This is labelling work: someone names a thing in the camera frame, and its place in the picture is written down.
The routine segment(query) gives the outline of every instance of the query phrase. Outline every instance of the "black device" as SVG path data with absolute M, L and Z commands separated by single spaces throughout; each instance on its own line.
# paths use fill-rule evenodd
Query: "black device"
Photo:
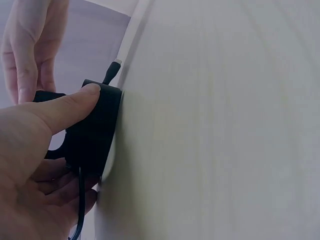
M 117 75 L 121 61 L 115 60 L 108 68 L 102 83 L 85 79 L 87 84 L 98 84 L 100 96 L 92 112 L 84 120 L 65 130 L 64 141 L 60 148 L 48 150 L 46 159 L 65 158 L 67 167 L 79 177 L 79 219 L 72 240 L 78 239 L 85 215 L 85 177 L 102 176 L 114 137 L 122 91 L 109 86 Z M 64 93 L 37 91 L 34 102 L 45 102 L 65 96 Z

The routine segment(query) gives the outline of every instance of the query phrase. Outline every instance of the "hand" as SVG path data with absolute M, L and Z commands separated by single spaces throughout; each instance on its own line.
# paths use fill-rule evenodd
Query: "hand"
M 36 89 L 55 92 L 54 62 L 68 18 L 69 0 L 15 0 L 1 46 L 6 88 L 15 104 Z
M 99 90 L 89 84 L 73 95 L 0 110 L 0 239 L 67 239 L 78 220 L 78 179 L 64 159 L 44 157 L 54 134 L 92 111 Z M 97 181 L 86 180 L 86 212 L 96 202 Z

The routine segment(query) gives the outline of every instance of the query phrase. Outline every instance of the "white wall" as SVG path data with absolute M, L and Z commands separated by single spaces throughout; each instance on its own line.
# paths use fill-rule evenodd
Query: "white wall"
M 319 239 L 320 2 L 151 2 L 97 239 Z

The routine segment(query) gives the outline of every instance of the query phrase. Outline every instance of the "black cable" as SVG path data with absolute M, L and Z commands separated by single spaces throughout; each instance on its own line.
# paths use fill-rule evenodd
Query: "black cable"
M 76 230 L 71 238 L 68 237 L 68 240 L 77 240 L 79 238 L 82 228 L 84 226 L 85 213 L 86 213 L 85 176 L 81 167 L 79 167 L 79 212 L 78 212 L 79 217 L 78 217 Z
M 108 70 L 106 71 L 104 80 L 103 80 L 103 84 L 105 85 L 109 85 L 109 83 L 111 82 L 112 79 L 114 79 L 114 77 L 117 75 L 117 73 L 119 72 L 120 68 L 121 68 L 121 63 L 122 61 L 119 59 L 116 59 L 115 61 L 113 61 L 111 63 L 111 65 L 109 66 Z

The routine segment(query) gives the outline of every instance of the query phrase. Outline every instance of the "light purple background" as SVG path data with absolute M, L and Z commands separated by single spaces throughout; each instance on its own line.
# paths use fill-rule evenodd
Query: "light purple background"
M 0 36 L 2 41 L 12 0 L 0 0 Z M 84 79 L 100 82 L 110 63 L 117 57 L 130 17 L 83 0 L 71 0 L 66 33 L 55 60 L 57 92 L 76 92 Z M 0 108 L 12 105 L 0 68 Z M 50 149 L 56 149 L 63 134 L 54 137 Z

